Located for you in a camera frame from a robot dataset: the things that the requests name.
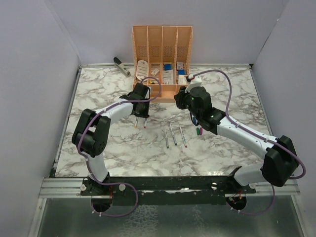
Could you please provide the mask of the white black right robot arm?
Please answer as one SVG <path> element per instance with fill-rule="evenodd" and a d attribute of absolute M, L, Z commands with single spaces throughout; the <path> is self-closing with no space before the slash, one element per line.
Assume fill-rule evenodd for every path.
<path fill-rule="evenodd" d="M 204 87 L 194 87 L 187 92 L 182 86 L 174 99 L 177 108 L 187 109 L 204 130 L 239 143 L 263 160 L 259 164 L 235 168 L 227 177 L 230 192 L 238 193 L 244 186 L 259 182 L 282 187 L 299 166 L 289 137 L 276 138 L 237 125 L 223 111 L 212 106 L 211 96 Z"/>

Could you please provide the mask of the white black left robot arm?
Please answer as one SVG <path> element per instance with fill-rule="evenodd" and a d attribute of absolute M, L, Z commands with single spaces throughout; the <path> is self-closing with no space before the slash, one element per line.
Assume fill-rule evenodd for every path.
<path fill-rule="evenodd" d="M 77 123 L 72 136 L 72 143 L 80 155 L 85 158 L 89 177 L 93 180 L 92 189 L 99 195 L 109 189 L 103 151 L 106 147 L 110 126 L 122 118 L 135 115 L 139 118 L 149 117 L 149 99 L 151 89 L 137 83 L 134 89 L 122 95 L 116 102 L 100 110 L 85 109 Z"/>

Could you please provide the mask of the yellow white pen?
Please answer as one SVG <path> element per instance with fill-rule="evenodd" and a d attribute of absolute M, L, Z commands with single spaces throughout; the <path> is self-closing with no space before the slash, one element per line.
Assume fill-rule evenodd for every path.
<path fill-rule="evenodd" d="M 139 120 L 139 118 L 136 117 L 136 120 L 135 120 L 135 123 L 134 123 L 134 128 L 137 128 L 137 126 L 138 126 L 138 120 Z"/>

